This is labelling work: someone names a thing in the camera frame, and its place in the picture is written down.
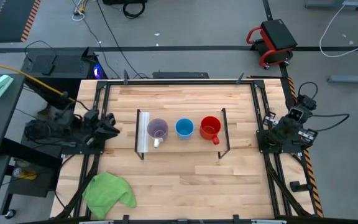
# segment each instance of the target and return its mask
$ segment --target yellow cable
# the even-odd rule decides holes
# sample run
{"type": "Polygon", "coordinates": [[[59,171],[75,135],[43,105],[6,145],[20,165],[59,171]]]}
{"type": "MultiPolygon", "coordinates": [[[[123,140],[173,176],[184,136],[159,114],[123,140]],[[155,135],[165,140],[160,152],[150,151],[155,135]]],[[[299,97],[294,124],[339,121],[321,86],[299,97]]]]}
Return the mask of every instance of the yellow cable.
{"type": "MultiPolygon", "coordinates": [[[[47,88],[48,90],[50,90],[50,91],[52,91],[52,92],[54,92],[54,93],[59,94],[60,96],[63,96],[63,93],[60,92],[59,90],[56,90],[55,88],[53,88],[53,87],[51,87],[51,86],[49,86],[49,85],[47,85],[47,84],[41,82],[40,80],[38,80],[38,79],[32,77],[31,75],[28,75],[28,74],[26,74],[26,73],[24,73],[24,72],[22,72],[22,71],[20,71],[20,70],[17,70],[17,69],[15,69],[15,68],[11,68],[11,67],[8,67],[8,66],[5,66],[5,65],[0,65],[0,68],[5,68],[5,69],[8,69],[8,70],[10,70],[10,71],[13,71],[13,72],[17,72],[17,73],[19,73],[19,74],[22,74],[22,75],[24,75],[26,78],[28,78],[29,80],[32,80],[32,81],[38,83],[39,85],[42,85],[43,87],[47,88]]],[[[73,98],[70,98],[70,97],[69,97],[68,99],[69,99],[70,101],[72,101],[72,102],[76,102],[76,100],[74,100],[73,98]]]]}

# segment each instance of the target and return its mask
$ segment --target microfiber towel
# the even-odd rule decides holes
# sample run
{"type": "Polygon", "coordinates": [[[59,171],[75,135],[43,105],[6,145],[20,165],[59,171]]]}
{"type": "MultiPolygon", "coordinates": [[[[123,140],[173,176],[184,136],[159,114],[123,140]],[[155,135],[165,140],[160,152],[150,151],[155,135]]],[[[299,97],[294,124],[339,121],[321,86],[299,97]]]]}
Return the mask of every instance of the microfiber towel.
{"type": "Polygon", "coordinates": [[[100,220],[104,220],[117,201],[136,208],[134,192],[126,180],[107,172],[94,176],[82,196],[88,208],[100,220]]]}

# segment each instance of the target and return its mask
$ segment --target black table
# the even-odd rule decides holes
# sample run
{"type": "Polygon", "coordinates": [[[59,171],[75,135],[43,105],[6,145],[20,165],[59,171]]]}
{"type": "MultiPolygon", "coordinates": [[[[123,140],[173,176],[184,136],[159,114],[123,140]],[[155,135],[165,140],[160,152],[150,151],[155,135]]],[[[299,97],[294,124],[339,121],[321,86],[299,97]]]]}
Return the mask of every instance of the black table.
{"type": "Polygon", "coordinates": [[[5,91],[3,96],[0,97],[0,188],[4,176],[12,174],[13,166],[9,166],[9,160],[11,157],[23,159],[32,163],[32,166],[41,166],[43,169],[52,170],[52,172],[50,174],[40,175],[41,178],[38,178],[37,176],[37,179],[33,182],[21,179],[13,182],[12,185],[9,184],[0,214],[4,214],[4,212],[6,212],[6,210],[9,208],[12,194],[35,195],[44,197],[46,195],[45,192],[53,187],[50,184],[51,179],[54,178],[55,173],[58,171],[60,164],[62,163],[61,159],[58,158],[60,154],[59,150],[54,151],[52,155],[51,153],[46,154],[42,152],[45,150],[43,149],[44,147],[39,147],[37,150],[35,150],[31,148],[34,147],[34,145],[29,144],[27,141],[25,141],[23,144],[19,144],[5,138],[7,127],[11,121],[24,83],[23,75],[12,74],[9,76],[11,76],[14,81],[5,91]],[[44,185],[46,186],[43,189],[43,192],[36,191],[41,188],[40,186],[44,185]]]}

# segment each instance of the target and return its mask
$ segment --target white cable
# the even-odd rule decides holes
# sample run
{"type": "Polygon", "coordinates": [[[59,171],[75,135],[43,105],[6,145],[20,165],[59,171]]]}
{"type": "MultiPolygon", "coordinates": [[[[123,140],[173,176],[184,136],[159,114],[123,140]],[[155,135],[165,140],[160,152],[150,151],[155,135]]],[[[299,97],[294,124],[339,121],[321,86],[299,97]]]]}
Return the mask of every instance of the white cable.
{"type": "Polygon", "coordinates": [[[71,17],[74,21],[82,21],[85,19],[85,14],[83,14],[79,9],[78,6],[81,4],[82,0],[79,0],[77,5],[74,7],[73,16],[71,17]],[[80,19],[74,19],[75,13],[78,13],[80,16],[82,16],[80,19]]]}
{"type": "Polygon", "coordinates": [[[320,38],[320,42],[319,42],[320,51],[321,51],[321,53],[322,53],[323,55],[325,55],[325,56],[327,56],[327,57],[330,57],[330,58],[342,57],[342,56],[345,56],[345,55],[347,55],[347,54],[350,54],[350,53],[355,52],[356,50],[358,50],[358,48],[357,48],[357,49],[351,50],[351,51],[349,51],[349,52],[346,52],[346,53],[343,53],[343,54],[340,54],[340,55],[327,55],[326,53],[323,52],[323,49],[321,48],[321,41],[323,40],[324,36],[326,35],[329,26],[331,25],[331,23],[333,23],[333,20],[335,19],[335,17],[342,11],[342,9],[343,9],[345,6],[346,6],[346,5],[344,4],[344,5],[342,6],[342,8],[335,14],[335,16],[333,17],[333,19],[331,19],[331,21],[329,22],[329,24],[328,24],[328,26],[327,26],[327,29],[324,31],[323,35],[322,35],[321,38],[320,38]]]}

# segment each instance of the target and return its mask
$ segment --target gray floor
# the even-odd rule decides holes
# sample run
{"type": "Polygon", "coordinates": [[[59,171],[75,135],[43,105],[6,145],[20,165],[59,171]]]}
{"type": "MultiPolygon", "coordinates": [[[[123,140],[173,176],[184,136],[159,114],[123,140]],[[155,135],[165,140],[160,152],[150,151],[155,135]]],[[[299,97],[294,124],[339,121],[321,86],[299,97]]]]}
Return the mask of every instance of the gray floor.
{"type": "MultiPolygon", "coordinates": [[[[317,46],[326,25],[336,13],[307,10],[303,7],[304,2],[299,0],[269,2],[273,17],[283,19],[300,46],[317,46]]],[[[257,0],[149,0],[145,14],[134,20],[127,20],[109,6],[102,7],[121,46],[245,45],[248,30],[265,20],[262,1],[257,0]]],[[[0,47],[25,47],[35,40],[44,40],[53,47],[97,46],[86,26],[71,20],[72,9],[71,0],[42,1],[28,41],[0,44],[0,47]]],[[[86,20],[103,46],[115,46],[94,1],[88,3],[86,20]]],[[[350,40],[358,45],[358,12],[344,11],[332,24],[323,45],[349,46],[350,40]]],[[[277,67],[269,71],[261,69],[255,52],[126,52],[125,55],[138,72],[146,74],[161,70],[208,72],[211,78],[234,78],[242,72],[245,75],[280,76],[277,67]]],[[[358,85],[326,83],[330,75],[357,75],[358,52],[341,58],[326,58],[320,52],[295,52],[294,55],[287,69],[296,87],[306,81],[319,85],[316,113],[351,114],[344,124],[320,133],[310,153],[324,214],[358,219],[358,85]]],[[[120,53],[107,52],[106,56],[115,70],[122,73],[126,69],[133,76],[120,53]]],[[[0,54],[0,63],[14,68],[20,68],[23,59],[23,53],[0,54]]],[[[304,91],[311,93],[313,89],[305,88],[304,91]]],[[[26,91],[17,105],[30,114],[43,106],[43,100],[26,91]]],[[[19,141],[24,123],[29,119],[15,111],[7,137],[19,141]]],[[[336,120],[313,118],[307,122],[307,127],[318,129],[334,122],[336,120]]],[[[0,191],[0,206],[5,190],[3,187],[0,191]]],[[[52,200],[53,194],[47,198],[15,196],[11,207],[18,210],[17,216],[12,220],[0,217],[0,223],[47,219],[52,200]]]]}

